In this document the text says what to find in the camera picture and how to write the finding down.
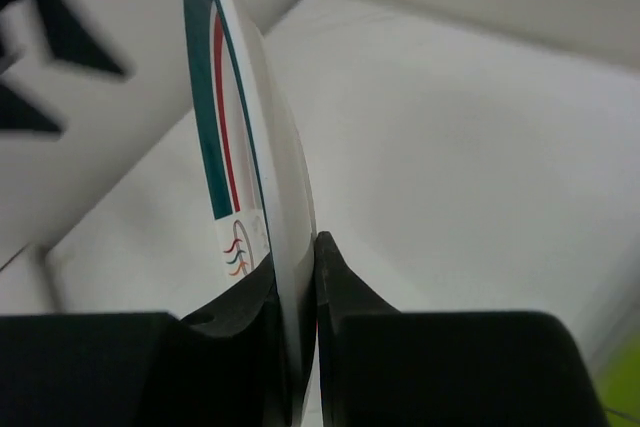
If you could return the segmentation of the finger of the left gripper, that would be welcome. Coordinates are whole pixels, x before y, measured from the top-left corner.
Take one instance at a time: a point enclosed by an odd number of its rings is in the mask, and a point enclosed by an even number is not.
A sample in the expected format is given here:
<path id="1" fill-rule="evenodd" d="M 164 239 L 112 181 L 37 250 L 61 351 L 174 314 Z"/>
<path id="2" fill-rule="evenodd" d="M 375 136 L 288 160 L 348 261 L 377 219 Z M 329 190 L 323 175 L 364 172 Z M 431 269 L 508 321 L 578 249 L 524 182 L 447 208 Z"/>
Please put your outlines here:
<path id="1" fill-rule="evenodd" d="M 46 42 L 55 61 L 127 78 L 131 67 L 67 0 L 35 0 Z"/>
<path id="2" fill-rule="evenodd" d="M 28 99 L 1 83 L 1 132 L 29 132 L 59 137 L 61 124 Z"/>

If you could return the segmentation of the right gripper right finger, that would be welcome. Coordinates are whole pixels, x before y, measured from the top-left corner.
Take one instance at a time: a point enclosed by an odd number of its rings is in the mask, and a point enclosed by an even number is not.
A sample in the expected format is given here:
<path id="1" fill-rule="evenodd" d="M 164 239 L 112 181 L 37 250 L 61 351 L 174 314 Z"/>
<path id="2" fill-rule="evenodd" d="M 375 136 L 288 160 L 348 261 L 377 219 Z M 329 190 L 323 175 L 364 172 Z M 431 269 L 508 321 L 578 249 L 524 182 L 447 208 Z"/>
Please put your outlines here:
<path id="1" fill-rule="evenodd" d="M 361 401 L 373 390 L 372 368 L 384 359 L 373 347 L 373 328 L 398 310 L 350 269 L 330 232 L 319 233 L 314 248 L 323 423 L 362 426 Z"/>

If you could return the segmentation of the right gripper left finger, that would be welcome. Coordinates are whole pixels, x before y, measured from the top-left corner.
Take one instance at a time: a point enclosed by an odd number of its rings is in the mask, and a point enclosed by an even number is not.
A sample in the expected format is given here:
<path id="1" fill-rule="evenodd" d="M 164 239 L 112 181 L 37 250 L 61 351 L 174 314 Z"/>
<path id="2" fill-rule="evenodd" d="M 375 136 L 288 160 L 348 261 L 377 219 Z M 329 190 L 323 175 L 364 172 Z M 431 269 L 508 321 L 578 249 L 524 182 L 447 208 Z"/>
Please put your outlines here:
<path id="1" fill-rule="evenodd" d="M 292 407 L 273 263 L 180 321 L 171 339 L 181 426 L 290 426 Z"/>

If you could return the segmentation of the white plate teal red rim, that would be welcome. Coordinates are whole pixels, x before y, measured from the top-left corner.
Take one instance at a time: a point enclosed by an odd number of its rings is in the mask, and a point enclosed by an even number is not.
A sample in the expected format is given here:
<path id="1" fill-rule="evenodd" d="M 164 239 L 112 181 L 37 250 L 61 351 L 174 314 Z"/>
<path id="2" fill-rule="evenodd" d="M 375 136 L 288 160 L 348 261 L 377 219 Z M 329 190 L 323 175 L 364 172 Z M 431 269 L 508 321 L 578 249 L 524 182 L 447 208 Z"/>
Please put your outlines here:
<path id="1" fill-rule="evenodd" d="M 191 92 L 226 275 L 271 266 L 288 422 L 300 424 L 315 344 L 313 196 L 298 131 L 263 38 L 239 0 L 183 0 Z"/>

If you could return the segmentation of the green plate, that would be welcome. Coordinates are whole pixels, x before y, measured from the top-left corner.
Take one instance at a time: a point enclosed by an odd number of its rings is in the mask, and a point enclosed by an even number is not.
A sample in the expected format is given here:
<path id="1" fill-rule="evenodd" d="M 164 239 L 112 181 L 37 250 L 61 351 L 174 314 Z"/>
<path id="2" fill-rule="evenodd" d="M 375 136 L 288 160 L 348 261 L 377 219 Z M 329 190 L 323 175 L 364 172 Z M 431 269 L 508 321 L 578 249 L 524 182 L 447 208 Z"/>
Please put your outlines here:
<path id="1" fill-rule="evenodd" d="M 639 425 L 639 338 L 624 342 L 596 377 L 610 426 Z"/>

